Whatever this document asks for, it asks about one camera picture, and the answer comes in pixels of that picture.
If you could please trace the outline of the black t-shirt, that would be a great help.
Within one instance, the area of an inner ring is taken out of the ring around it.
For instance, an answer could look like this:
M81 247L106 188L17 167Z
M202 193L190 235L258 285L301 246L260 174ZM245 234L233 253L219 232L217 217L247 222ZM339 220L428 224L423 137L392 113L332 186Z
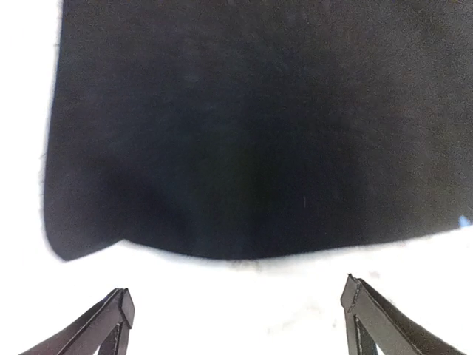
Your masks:
M472 215L470 1L64 1L52 250L215 260Z

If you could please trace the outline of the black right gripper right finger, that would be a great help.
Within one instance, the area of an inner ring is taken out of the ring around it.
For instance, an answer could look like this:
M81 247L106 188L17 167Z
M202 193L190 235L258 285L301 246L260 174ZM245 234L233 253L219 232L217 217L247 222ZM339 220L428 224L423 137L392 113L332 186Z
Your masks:
M423 355L462 352L413 322L361 278L349 274L341 305L350 355Z

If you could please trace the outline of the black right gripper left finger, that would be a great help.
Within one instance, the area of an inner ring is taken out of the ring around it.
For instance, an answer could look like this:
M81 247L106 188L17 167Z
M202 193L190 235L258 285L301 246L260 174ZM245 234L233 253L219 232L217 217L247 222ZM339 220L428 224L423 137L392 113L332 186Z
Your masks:
M126 355L134 317L129 290L116 288L66 328L21 355Z

